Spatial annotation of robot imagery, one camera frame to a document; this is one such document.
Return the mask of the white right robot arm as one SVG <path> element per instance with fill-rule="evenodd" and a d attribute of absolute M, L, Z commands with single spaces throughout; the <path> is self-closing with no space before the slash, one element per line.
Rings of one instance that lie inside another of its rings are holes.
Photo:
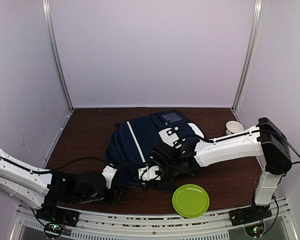
<path fill-rule="evenodd" d="M 189 123 L 192 133 L 182 136 L 179 127 L 162 129 L 160 142 L 148 156 L 161 166 L 164 177 L 174 177 L 181 171 L 245 157 L 264 157 L 265 167 L 253 195 L 253 205 L 246 210 L 249 220 L 258 220 L 272 200 L 279 181 L 292 168 L 286 136 L 268 118 L 258 124 L 231 135 L 208 139 L 194 123 Z"/>

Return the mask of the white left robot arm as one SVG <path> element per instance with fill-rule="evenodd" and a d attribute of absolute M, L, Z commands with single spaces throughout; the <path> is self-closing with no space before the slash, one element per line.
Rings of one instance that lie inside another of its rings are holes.
<path fill-rule="evenodd" d="M 129 189 L 117 181 L 118 169 L 107 165 L 102 172 L 66 173 L 37 168 L 18 160 L 0 148 L 0 189 L 35 210 L 51 222 L 62 218 L 58 202 L 86 204 L 106 201 L 115 205 Z"/>

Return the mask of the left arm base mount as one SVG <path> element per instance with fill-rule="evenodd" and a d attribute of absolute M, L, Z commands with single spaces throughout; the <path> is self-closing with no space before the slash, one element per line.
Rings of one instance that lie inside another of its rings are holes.
<path fill-rule="evenodd" d="M 43 233 L 49 239 L 59 238 L 66 227 L 76 227 L 80 213 L 75 210 L 57 208 L 55 212 L 43 209 L 31 210 L 35 219 L 43 226 Z"/>

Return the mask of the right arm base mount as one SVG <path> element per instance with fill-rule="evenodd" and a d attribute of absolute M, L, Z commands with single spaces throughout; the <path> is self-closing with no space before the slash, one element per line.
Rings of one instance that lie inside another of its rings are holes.
<path fill-rule="evenodd" d="M 264 220 L 272 216 L 268 206 L 248 206 L 229 212 L 233 227 L 244 226 L 245 233 L 252 238 L 260 237 L 265 231 Z"/>

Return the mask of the navy blue student backpack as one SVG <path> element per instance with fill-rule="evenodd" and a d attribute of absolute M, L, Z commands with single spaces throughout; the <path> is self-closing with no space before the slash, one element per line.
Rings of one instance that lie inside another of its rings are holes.
<path fill-rule="evenodd" d="M 136 187 L 142 188 L 142 180 L 137 179 L 137 171 L 146 166 L 159 166 L 161 179 L 171 178 L 162 175 L 161 166 L 150 159 L 149 152 L 161 141 L 159 136 L 161 130 L 179 127 L 179 134 L 190 135 L 192 129 L 189 127 L 189 123 L 193 122 L 182 112 L 171 110 L 152 113 L 149 116 L 137 117 L 117 124 L 105 151 L 106 165 L 118 169 L 116 175 L 118 182 Z M 181 171 L 173 178 L 198 169 L 199 167 L 189 172 Z"/>

